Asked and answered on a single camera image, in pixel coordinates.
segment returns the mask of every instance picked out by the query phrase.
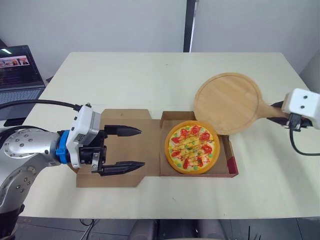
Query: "gray wall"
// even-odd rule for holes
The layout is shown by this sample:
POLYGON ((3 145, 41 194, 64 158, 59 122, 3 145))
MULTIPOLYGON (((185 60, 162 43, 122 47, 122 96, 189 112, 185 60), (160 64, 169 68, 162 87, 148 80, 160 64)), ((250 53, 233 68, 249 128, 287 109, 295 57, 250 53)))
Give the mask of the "gray wall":
POLYGON ((199 0, 192 52, 281 52, 296 72, 320 47, 319 0, 199 0))
POLYGON ((311 58, 300 77, 311 91, 320 94, 320 50, 311 58))
POLYGON ((0 0, 0 39, 46 79, 70 52, 182 52, 185 15, 186 0, 0 0))

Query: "pizza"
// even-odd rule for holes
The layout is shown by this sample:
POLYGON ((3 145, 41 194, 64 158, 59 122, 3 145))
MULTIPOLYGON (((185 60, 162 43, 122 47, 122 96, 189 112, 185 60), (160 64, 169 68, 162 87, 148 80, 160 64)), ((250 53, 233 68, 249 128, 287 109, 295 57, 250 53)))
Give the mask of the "pizza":
POLYGON ((169 132, 164 151, 169 164, 179 173, 203 174, 216 163, 220 142, 210 125, 185 121, 169 132))

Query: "cardboard box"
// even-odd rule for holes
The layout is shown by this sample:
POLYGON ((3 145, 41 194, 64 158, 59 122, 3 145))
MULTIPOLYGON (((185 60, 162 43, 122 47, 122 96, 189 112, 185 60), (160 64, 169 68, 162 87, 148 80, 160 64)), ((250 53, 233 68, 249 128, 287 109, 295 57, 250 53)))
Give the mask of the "cardboard box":
POLYGON ((106 164, 119 161, 145 162, 145 166, 123 175, 101 177, 91 173, 87 165, 76 171, 77 188, 136 187, 144 176, 174 177, 227 177, 238 174, 236 160, 228 136, 220 136, 220 155, 216 164, 199 175, 181 174, 168 163, 164 144, 168 132, 177 124, 195 120, 192 111, 164 111, 161 119, 151 119, 147 109, 106 109, 101 114, 100 128, 104 125, 126 125, 142 130, 142 134, 118 137, 109 135, 104 141, 107 147, 106 164))

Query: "table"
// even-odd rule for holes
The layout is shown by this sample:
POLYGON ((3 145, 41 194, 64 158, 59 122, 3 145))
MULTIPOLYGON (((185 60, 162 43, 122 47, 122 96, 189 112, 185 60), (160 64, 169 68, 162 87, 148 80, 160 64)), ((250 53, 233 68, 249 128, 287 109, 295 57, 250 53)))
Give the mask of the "table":
MULTIPOLYGON (((306 89, 281 53, 72 52, 40 99, 107 108, 190 111, 210 77, 251 77, 266 103, 306 89)), ((69 129, 76 112, 37 104, 25 125, 69 129)), ((320 131, 295 134, 304 152, 319 152, 320 131)), ((76 188, 67 166, 47 167, 36 178, 22 216, 114 219, 248 219, 320 216, 320 157, 297 154, 289 131, 260 119, 230 137, 239 175, 234 178, 145 177, 136 188, 76 188)))

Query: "laptop keyboard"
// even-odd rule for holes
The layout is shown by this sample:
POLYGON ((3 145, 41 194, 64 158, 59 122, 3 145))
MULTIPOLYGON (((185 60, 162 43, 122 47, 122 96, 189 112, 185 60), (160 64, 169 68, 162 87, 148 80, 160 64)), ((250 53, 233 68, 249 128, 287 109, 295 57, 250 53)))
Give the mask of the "laptop keyboard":
POLYGON ((0 93, 0 104, 19 100, 33 100, 36 99, 41 89, 25 90, 25 91, 12 91, 0 93))

